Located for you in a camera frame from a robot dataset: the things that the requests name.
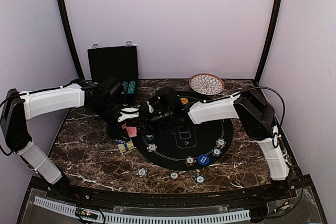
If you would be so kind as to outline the red playing card deck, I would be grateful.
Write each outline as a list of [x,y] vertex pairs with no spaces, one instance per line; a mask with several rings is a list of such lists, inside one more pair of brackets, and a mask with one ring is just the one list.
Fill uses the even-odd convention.
[[129,138],[137,137],[138,130],[137,130],[136,127],[127,126],[125,129],[127,131],[127,134],[128,134]]

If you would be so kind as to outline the orange big blind button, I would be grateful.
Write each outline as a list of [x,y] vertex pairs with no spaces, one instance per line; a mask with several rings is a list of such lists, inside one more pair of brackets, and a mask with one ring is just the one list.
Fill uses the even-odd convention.
[[188,104],[188,99],[187,98],[180,98],[180,101],[183,105]]

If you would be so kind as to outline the blue white chip stack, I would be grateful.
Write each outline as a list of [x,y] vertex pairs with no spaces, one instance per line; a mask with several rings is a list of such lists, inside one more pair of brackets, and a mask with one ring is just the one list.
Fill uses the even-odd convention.
[[137,174],[139,177],[143,178],[147,176],[148,171],[145,168],[141,167],[138,169]]

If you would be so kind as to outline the blue small blind button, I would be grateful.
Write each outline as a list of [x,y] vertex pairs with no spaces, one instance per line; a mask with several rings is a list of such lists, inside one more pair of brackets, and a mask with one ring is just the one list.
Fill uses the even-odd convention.
[[202,155],[200,155],[200,156],[197,158],[197,162],[198,162],[200,165],[206,166],[206,165],[209,164],[209,162],[210,162],[210,158],[209,158],[208,155],[202,154]]

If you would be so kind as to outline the brown white chip stack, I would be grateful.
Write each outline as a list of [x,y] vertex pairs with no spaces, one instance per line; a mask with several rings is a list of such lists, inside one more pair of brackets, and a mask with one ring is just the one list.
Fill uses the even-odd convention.
[[179,175],[178,175],[177,172],[172,172],[172,173],[170,174],[170,178],[173,179],[173,180],[178,179],[178,177],[179,177]]

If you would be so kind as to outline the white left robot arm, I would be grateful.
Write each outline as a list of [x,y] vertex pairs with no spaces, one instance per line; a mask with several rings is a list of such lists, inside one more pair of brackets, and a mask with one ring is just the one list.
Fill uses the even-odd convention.
[[71,108],[86,106],[109,126],[116,127],[139,116],[137,108],[114,102],[121,88],[117,79],[108,77],[103,83],[75,79],[63,86],[35,91],[8,90],[1,103],[1,130],[9,149],[7,155],[19,155],[35,173],[54,186],[53,191],[61,200],[71,200],[74,189],[45,152],[51,141],[44,144],[42,138],[50,135],[47,130],[60,128],[61,119]]

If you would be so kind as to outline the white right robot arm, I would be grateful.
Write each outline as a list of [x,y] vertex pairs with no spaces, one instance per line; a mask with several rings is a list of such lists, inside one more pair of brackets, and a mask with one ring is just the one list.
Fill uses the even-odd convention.
[[289,165],[279,145],[273,106],[251,88],[224,98],[166,87],[146,102],[147,115],[134,139],[137,150],[153,164],[170,170],[196,170],[217,162],[229,149],[238,119],[261,148],[271,179],[273,200],[288,191]]

